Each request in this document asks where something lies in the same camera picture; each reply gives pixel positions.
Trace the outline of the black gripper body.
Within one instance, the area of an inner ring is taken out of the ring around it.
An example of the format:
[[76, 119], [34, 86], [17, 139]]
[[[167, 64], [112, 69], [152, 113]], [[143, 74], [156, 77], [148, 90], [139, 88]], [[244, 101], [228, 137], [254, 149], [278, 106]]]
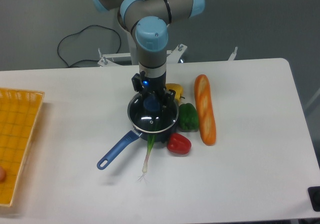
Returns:
[[158, 101], [163, 101], [165, 96], [165, 86], [166, 86], [166, 74], [150, 78], [147, 77], [145, 71], [141, 71], [140, 75], [140, 83], [142, 85], [142, 91], [139, 91], [142, 100], [147, 99], [149, 96], [154, 96]]

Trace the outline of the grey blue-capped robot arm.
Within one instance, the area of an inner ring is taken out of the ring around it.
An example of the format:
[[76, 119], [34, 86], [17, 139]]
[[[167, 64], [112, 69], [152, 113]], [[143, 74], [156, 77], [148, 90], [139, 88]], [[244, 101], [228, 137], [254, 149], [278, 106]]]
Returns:
[[119, 24], [133, 39], [139, 73], [132, 78], [134, 90], [146, 99], [154, 95], [161, 106], [174, 102], [166, 90], [168, 26], [199, 15], [205, 0], [93, 0], [98, 10], [118, 8]]

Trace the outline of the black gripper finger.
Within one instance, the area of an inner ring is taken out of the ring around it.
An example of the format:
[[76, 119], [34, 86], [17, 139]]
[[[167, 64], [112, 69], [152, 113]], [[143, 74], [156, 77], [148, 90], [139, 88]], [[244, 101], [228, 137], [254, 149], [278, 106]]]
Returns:
[[163, 107], [170, 107], [175, 100], [176, 92], [172, 89], [164, 89], [161, 96]]
[[132, 79], [132, 85], [135, 92], [141, 93], [143, 91], [143, 85], [140, 74], [136, 73]]

